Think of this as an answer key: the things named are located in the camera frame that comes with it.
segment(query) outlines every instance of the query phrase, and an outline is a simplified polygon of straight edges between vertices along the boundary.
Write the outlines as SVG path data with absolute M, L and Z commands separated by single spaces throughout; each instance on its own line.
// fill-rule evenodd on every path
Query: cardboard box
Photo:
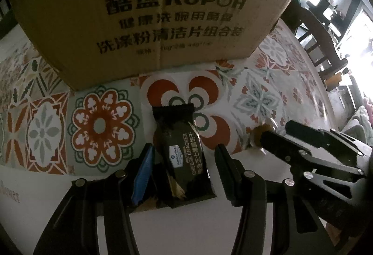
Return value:
M 75 90 L 197 62 L 248 57 L 290 0 L 10 0 Z

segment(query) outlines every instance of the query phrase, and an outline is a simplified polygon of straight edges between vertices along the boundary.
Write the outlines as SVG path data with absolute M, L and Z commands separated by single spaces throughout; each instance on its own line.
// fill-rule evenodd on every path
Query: tile pattern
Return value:
M 193 103 L 207 156 L 248 147 L 266 117 L 327 124 L 318 86 L 280 21 L 241 60 L 188 65 L 73 92 L 26 40 L 0 63 L 0 164 L 53 174 L 124 168 L 154 141 L 152 106 Z

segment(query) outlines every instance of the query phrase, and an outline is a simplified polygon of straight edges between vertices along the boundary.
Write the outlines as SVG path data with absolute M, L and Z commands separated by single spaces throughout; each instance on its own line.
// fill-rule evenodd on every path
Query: white label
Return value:
M 183 166 L 183 154 L 180 151 L 178 145 L 169 146 L 170 161 L 174 168 L 180 168 Z

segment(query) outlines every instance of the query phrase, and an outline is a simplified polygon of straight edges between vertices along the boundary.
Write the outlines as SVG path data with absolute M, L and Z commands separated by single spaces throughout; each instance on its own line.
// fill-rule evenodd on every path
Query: silver screw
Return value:
M 75 186 L 77 186 L 77 187 L 82 187 L 84 185 L 85 185 L 85 179 L 84 178 L 79 178 L 75 182 Z
M 127 174 L 126 172 L 124 172 L 124 170 L 118 170 L 117 172 L 115 172 L 115 176 L 117 178 L 122 178 L 122 177 L 125 177 Z
M 292 187 L 293 185 L 295 185 L 294 180 L 290 178 L 285 179 L 285 184 L 287 184 L 289 187 Z
M 311 172 L 304 172 L 303 175 L 307 179 L 312 179 L 313 178 L 313 174 Z
M 253 178 L 255 176 L 255 173 L 251 170 L 248 170 L 248 171 L 245 171 L 244 172 L 244 175 L 247 177 L 247 178 Z

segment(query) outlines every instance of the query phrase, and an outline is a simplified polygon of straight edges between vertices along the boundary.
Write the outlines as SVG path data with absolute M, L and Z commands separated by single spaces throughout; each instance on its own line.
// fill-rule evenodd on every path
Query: snack package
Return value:
M 216 197 L 208 175 L 193 104 L 153 107 L 155 137 L 165 166 L 162 200 L 170 207 Z

